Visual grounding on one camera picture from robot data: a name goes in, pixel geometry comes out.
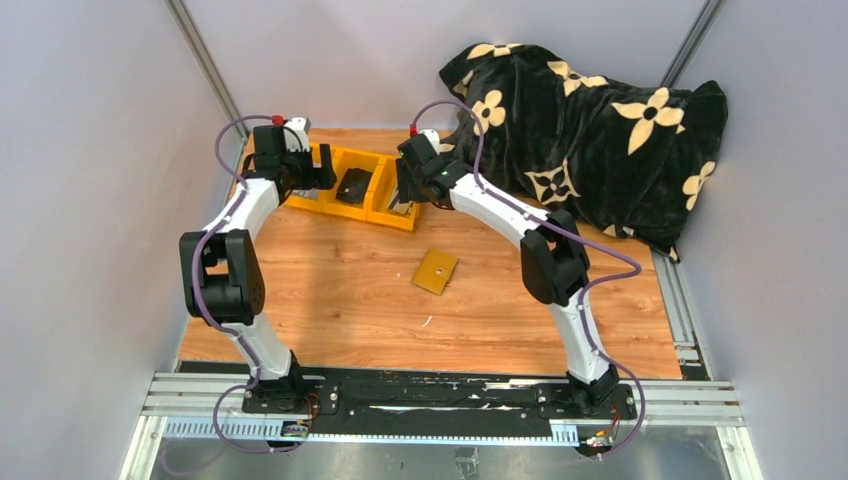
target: gray wall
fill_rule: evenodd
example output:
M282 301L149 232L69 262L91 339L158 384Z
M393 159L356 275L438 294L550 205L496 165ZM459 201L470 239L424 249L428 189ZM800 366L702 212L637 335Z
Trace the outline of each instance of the gray wall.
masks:
M680 253L768 479L848 468L846 20L842 0L728 0L681 81L729 98Z
M117 478L225 119L161 1L3 2L0 65L3 477Z
M242 113L406 127L449 97L438 70L477 42L535 43L584 74L659 83L701 0L189 0ZM451 124L450 108L428 117Z

